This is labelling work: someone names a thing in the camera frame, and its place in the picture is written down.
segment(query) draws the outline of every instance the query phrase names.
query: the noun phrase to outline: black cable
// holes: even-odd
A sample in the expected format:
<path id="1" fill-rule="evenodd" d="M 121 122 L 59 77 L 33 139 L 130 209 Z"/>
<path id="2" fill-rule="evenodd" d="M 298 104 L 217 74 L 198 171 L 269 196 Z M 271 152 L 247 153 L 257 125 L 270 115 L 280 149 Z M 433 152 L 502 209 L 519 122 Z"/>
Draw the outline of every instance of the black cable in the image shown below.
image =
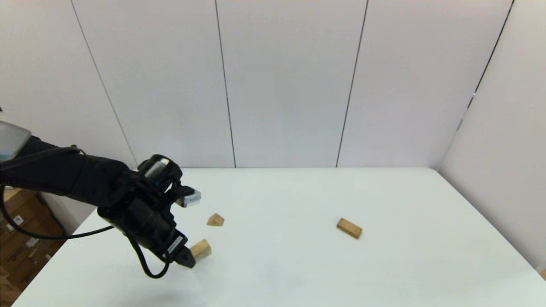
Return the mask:
<path id="1" fill-rule="evenodd" d="M 87 237 L 89 235 L 94 235 L 97 233 L 105 232 L 107 230 L 110 230 L 113 228 L 113 226 L 104 227 L 95 231 L 90 231 L 86 233 L 80 233 L 80 234 L 73 234 L 73 235 L 64 235 L 61 237 L 54 237 L 51 235 L 42 235 L 37 234 L 33 232 L 26 231 L 25 229 L 21 228 L 15 221 L 9 216 L 8 209 L 6 209 L 4 205 L 4 185 L 0 185 L 0 210 L 2 211 L 2 215 L 4 216 L 5 220 L 10 224 L 13 228 L 15 228 L 20 233 L 27 235 L 29 237 L 34 237 L 38 239 L 44 239 L 44 240 L 68 240 L 68 239 L 76 239 L 76 238 L 83 238 Z"/>
<path id="2" fill-rule="evenodd" d="M 127 239 L 129 239 L 129 242 L 131 243 L 131 246 L 136 252 L 136 255 L 138 256 L 138 260 L 140 261 L 140 265 L 142 266 L 142 270 L 144 270 L 144 273 L 150 278 L 161 278 L 163 275 L 167 273 L 167 270 L 169 270 L 169 264 L 170 264 L 170 254 L 169 251 L 165 250 L 165 266 L 163 267 L 163 270 L 159 272 L 159 274 L 153 274 L 150 269 L 148 268 L 148 264 L 146 263 L 146 258 L 144 257 L 144 254 L 142 253 L 142 250 L 140 249 L 140 245 L 138 245 L 137 241 L 130 236 L 130 234 L 125 231 L 125 235 L 127 236 Z"/>
<path id="3" fill-rule="evenodd" d="M 22 158 L 17 158 L 12 161 L 0 162 L 0 171 L 7 170 L 10 168 L 18 167 L 45 157 L 62 154 L 64 152 L 80 152 L 81 149 L 77 147 L 60 147 L 54 149 L 43 150 L 31 155 L 24 156 Z"/>

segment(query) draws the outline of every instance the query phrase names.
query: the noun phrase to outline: white wall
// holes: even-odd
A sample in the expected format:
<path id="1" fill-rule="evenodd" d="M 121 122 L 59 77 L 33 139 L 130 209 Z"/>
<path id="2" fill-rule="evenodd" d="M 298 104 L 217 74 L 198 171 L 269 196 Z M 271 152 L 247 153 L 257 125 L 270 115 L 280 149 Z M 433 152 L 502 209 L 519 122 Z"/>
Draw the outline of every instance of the white wall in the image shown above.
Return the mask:
<path id="1" fill-rule="evenodd" d="M 238 167 L 334 167 L 366 1 L 218 0 Z"/>
<path id="2" fill-rule="evenodd" d="M 0 104 L 43 141 L 135 166 L 70 0 L 0 1 Z M 46 198 L 68 231 L 94 209 Z"/>
<path id="3" fill-rule="evenodd" d="M 74 0 L 140 163 L 233 167 L 214 0 Z"/>
<path id="4" fill-rule="evenodd" d="M 511 0 L 369 0 L 338 166 L 437 168 Z"/>
<path id="5" fill-rule="evenodd" d="M 546 1 L 515 1 L 440 168 L 535 267 L 546 261 L 545 16 Z"/>

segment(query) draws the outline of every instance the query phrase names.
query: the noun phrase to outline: white table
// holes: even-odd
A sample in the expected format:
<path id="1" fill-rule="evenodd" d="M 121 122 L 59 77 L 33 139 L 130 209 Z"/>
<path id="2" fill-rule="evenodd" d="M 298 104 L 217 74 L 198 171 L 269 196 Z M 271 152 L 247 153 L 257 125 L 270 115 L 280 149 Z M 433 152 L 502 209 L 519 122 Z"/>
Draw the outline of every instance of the white table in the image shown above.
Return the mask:
<path id="1" fill-rule="evenodd" d="M 14 307 L 546 306 L 546 282 L 435 171 L 187 169 L 198 206 L 173 206 L 212 255 L 144 275 L 117 230 L 67 242 Z M 207 226 L 210 215 L 223 227 Z M 336 228 L 344 217 L 359 240 Z M 106 226 L 93 213 L 78 229 Z M 163 266 L 146 251 L 153 272 Z"/>

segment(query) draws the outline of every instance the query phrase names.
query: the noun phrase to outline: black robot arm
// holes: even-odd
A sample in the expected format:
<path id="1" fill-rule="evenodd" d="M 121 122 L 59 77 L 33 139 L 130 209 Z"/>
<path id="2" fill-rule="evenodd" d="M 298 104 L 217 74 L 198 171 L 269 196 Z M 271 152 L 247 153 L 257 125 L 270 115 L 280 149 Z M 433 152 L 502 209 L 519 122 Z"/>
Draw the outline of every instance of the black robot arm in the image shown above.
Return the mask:
<path id="1" fill-rule="evenodd" d="M 30 137 L 14 159 L 0 163 L 0 184 L 97 206 L 98 214 L 127 236 L 150 277 L 163 276 L 173 261 L 193 267 L 195 260 L 185 247 L 187 238 L 176 230 L 170 207 L 175 202 L 186 207 L 200 199 L 200 193 L 181 185 L 180 167 L 164 156 L 153 155 L 138 171 L 132 171 L 123 162 L 80 151 Z M 138 245 L 165 263 L 160 274 L 149 272 Z"/>

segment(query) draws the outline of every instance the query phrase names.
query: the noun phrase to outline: sticker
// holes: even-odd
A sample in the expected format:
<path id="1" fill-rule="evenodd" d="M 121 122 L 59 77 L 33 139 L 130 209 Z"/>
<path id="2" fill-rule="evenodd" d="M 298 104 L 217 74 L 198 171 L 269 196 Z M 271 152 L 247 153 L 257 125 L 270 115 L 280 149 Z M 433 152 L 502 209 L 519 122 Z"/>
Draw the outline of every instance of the sticker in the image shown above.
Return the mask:
<path id="1" fill-rule="evenodd" d="M 38 243 L 40 239 L 38 238 L 30 238 L 28 241 L 27 241 L 27 246 L 28 247 L 32 247 L 34 245 L 36 245 L 36 243 Z"/>
<path id="2" fill-rule="evenodd" d="M 19 226 L 20 224 L 23 224 L 23 218 L 22 218 L 20 215 L 17 215 L 17 216 L 13 219 L 13 221 L 17 224 L 17 226 Z M 13 230 L 14 230 L 14 228 L 13 228 L 10 224 L 8 224 L 7 226 L 8 226 L 9 231 L 13 231 Z"/>
<path id="3" fill-rule="evenodd" d="M 174 242 L 171 244 L 171 246 L 169 246 L 169 248 L 167 249 L 167 251 L 169 253 L 172 253 L 174 251 L 174 249 L 178 246 L 178 244 L 180 244 L 180 242 L 182 242 L 182 237 L 178 237 L 174 240 Z"/>

